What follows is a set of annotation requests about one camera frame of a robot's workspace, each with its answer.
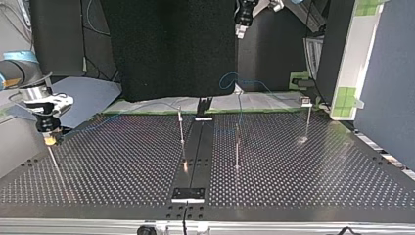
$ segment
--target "white wall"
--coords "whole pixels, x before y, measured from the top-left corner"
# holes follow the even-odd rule
[[[20,12],[17,0],[0,1],[11,5]],[[1,8],[16,23],[16,26],[21,26],[19,20],[10,10]],[[16,32],[0,12],[0,61],[3,60],[3,53],[6,51],[29,49],[30,43]],[[0,110],[11,105],[8,97],[16,92],[17,90],[0,91]],[[0,177],[42,151],[45,151],[45,145],[35,129],[34,121],[16,117],[0,117]]]
[[[1,2],[7,3],[14,7],[18,12],[20,12],[19,4],[17,0],[0,0]],[[19,20],[15,17],[10,10],[1,7],[9,18],[16,23],[16,26],[19,30],[23,31],[23,27],[20,25]],[[26,42],[10,25],[9,21],[5,18],[3,13],[0,12],[0,61],[3,60],[3,53],[6,51],[16,51],[16,50],[29,50],[30,44]],[[5,104],[8,104],[8,97],[16,93],[16,91],[2,91],[0,92],[0,109],[4,107]]]

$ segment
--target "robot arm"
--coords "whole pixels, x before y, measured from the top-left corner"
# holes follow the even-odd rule
[[[73,98],[54,94],[46,78],[31,51],[8,52],[4,61],[0,61],[0,91],[19,89],[26,108],[36,116],[37,131],[50,146],[59,143],[62,135],[59,117],[70,109]]]

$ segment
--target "wire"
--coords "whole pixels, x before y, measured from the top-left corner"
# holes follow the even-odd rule
[[[115,81],[116,80],[116,78],[119,76],[119,71],[118,70],[116,70],[115,72],[114,72],[114,75],[111,77],[111,81]]]
[[[83,28],[88,29],[88,30],[90,30],[90,31],[92,31],[92,32],[98,33],[98,34],[100,34],[100,35],[110,37],[107,33],[102,33],[102,32],[99,32],[99,31],[95,31],[94,29],[92,29],[92,28],[90,28],[90,27],[84,26]]]
[[[91,29],[92,29],[93,31],[95,31],[95,32],[97,32],[97,33],[100,33],[100,34],[103,34],[103,35],[106,35],[106,36],[110,36],[110,34],[109,34],[109,33],[104,32],[104,31],[100,31],[100,30],[98,30],[98,29],[97,29],[97,28],[95,28],[95,27],[94,27],[94,25],[91,23],[91,20],[89,19],[89,10],[91,9],[92,1],[93,1],[93,0],[89,0],[88,7],[86,8],[86,20],[88,21],[88,24],[91,26]]]
[[[95,70],[97,70],[97,72],[98,72],[97,78],[100,78],[100,76],[102,74],[108,81],[110,81],[110,78],[106,74],[104,74],[100,70],[100,68],[98,68],[98,66],[94,62],[91,61],[91,59],[89,59],[87,56],[85,56],[85,59],[86,59],[86,61],[88,61],[95,68]]]
[[[67,133],[67,134],[66,134],[66,135],[64,135],[64,136],[67,136],[67,135],[70,135],[70,134],[74,134],[74,133],[77,133],[77,132],[82,132],[82,131],[90,131],[90,130],[95,130],[95,129],[99,128],[100,126],[102,126],[103,124],[105,124],[105,123],[107,123],[107,122],[111,121],[112,119],[117,118],[117,117],[119,117],[119,116],[121,116],[121,115],[123,115],[123,114],[125,114],[125,113],[132,112],[132,111],[136,111],[136,110],[140,110],[140,109],[142,109],[142,108],[149,107],[149,106],[153,106],[153,105],[165,105],[165,106],[169,106],[169,107],[171,107],[172,109],[174,109],[174,110],[176,110],[176,111],[179,111],[179,109],[178,109],[178,108],[176,108],[176,107],[174,107],[174,106],[171,106],[171,105],[169,105],[168,103],[164,103],[164,102],[156,102],[156,103],[152,103],[152,104],[142,105],[142,106],[140,106],[140,107],[138,107],[138,108],[135,108],[135,109],[132,109],[132,110],[126,110],[126,111],[123,111],[123,112],[121,112],[121,113],[119,113],[119,114],[117,114],[117,115],[114,115],[114,116],[112,116],[112,117],[109,117],[108,119],[104,120],[103,122],[99,123],[99,124],[98,124],[98,125],[96,125],[96,126],[89,127],[89,128],[85,128],[85,129],[81,129],[81,130],[71,131],[71,132]]]
[[[186,203],[186,209],[184,210],[184,216],[183,216],[183,235],[187,235],[187,226],[186,226],[186,213],[187,213],[187,206],[189,203]]]
[[[38,79],[36,81],[33,81],[33,82],[29,83],[29,84],[26,84],[24,87],[31,86],[31,85],[34,85],[34,84],[39,83],[41,81],[44,81],[44,80],[50,78],[51,76],[52,76],[52,73],[49,72],[47,75],[43,76],[42,78],[40,78],[40,79]]]
[[[312,6],[313,2],[314,2],[314,0],[311,0],[311,1],[310,1],[310,5],[308,6],[307,18],[306,18],[306,20],[305,20],[305,40],[306,40],[306,39],[307,39],[307,37],[308,37],[308,20],[309,20],[309,17],[310,17],[310,13],[311,13],[311,6]],[[308,47],[307,47],[307,45],[305,45],[305,56],[306,56],[306,57],[308,57]],[[310,60],[308,60],[308,58],[307,58],[306,60],[307,60],[307,63],[308,63],[308,67],[309,67],[309,68],[310,68],[310,70],[311,70],[311,63],[310,63]],[[319,89],[319,88],[318,88],[318,86],[317,86],[317,81],[315,80],[315,78],[314,78],[314,76],[313,76],[312,72],[310,73],[310,78],[311,78],[311,80],[314,82],[315,89],[317,90],[318,95],[319,95],[319,96],[321,97],[321,99],[323,100],[324,105],[327,107],[327,109],[329,109],[329,111],[332,111],[332,110],[331,110],[331,108],[330,108],[330,106],[329,106],[329,104],[328,104],[328,103],[326,102],[326,100],[324,99],[323,94],[321,94],[320,89]]]
[[[222,85],[222,83],[223,83],[223,81],[228,77],[228,76],[230,76],[230,75],[236,75],[236,78],[234,78],[234,79],[232,79],[232,81],[228,84],[228,85],[226,85],[226,86],[223,86]],[[238,75],[238,73],[237,72],[234,72],[234,71],[231,71],[231,72],[228,72],[228,73],[226,73],[226,74],[224,74],[223,76],[222,76],[222,78],[220,78],[220,80],[219,80],[219,88],[220,89],[222,89],[222,90],[227,90],[227,89],[229,89],[233,84],[235,84],[235,83],[242,83],[243,85],[252,85],[252,84],[256,84],[256,83],[258,83],[258,84],[260,84],[261,86],[263,86],[263,88],[265,88],[268,92],[269,92],[269,95],[270,96],[273,96],[275,99],[277,99],[277,100],[293,100],[293,99],[281,99],[281,98],[279,98],[278,96],[276,96],[275,94],[273,94],[272,93],[272,91],[265,85],[265,83],[263,83],[262,81],[259,81],[259,80],[244,80],[244,79],[242,79],[242,78],[238,78],[239,77],[239,75]]]

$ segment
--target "black cable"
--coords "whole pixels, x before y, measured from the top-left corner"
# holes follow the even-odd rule
[[[350,227],[344,227],[338,235],[344,235],[347,231],[349,231],[353,235],[361,235],[360,233],[356,233]]]
[[[182,223],[183,223],[183,234],[184,235],[187,235],[187,226],[186,226],[187,205],[188,204],[186,204],[186,209],[184,210],[184,216],[183,216],[183,221],[182,221]]]
[[[311,6],[312,6],[313,2],[314,2],[314,0],[311,0],[311,1],[310,1],[310,5],[308,6],[307,18],[306,18],[306,20],[305,20],[305,40],[306,40],[306,39],[307,39],[307,37],[308,37],[308,20],[309,20],[309,17],[310,17],[310,13],[311,13]],[[314,76],[313,76],[313,74],[312,74],[312,71],[311,71],[311,63],[310,63],[310,60],[308,60],[308,47],[307,47],[306,43],[305,43],[305,56],[307,57],[307,59],[306,59],[306,60],[307,60],[307,63],[308,63],[308,67],[309,67],[309,69],[310,69],[310,78],[311,78],[311,80],[314,82],[315,89],[317,90],[318,95],[319,95],[319,96],[321,97],[321,99],[323,100],[324,105],[327,107],[327,109],[329,109],[329,111],[332,111],[332,109],[330,108],[329,104],[328,104],[328,103],[326,102],[326,100],[324,99],[323,94],[321,94],[320,89],[318,89],[318,86],[317,86],[317,81],[315,80],[315,78],[314,78]]]

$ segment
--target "green tape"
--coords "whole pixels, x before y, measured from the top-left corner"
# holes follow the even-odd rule
[[[307,88],[299,88],[297,85],[293,84],[293,79],[309,80],[308,71],[303,72],[291,72],[290,74],[290,84],[288,88],[290,90],[306,90]]]
[[[339,87],[332,115],[334,117],[350,117],[356,103],[355,94],[355,87]]]
[[[358,0],[355,16],[375,16],[378,6],[383,0]]]

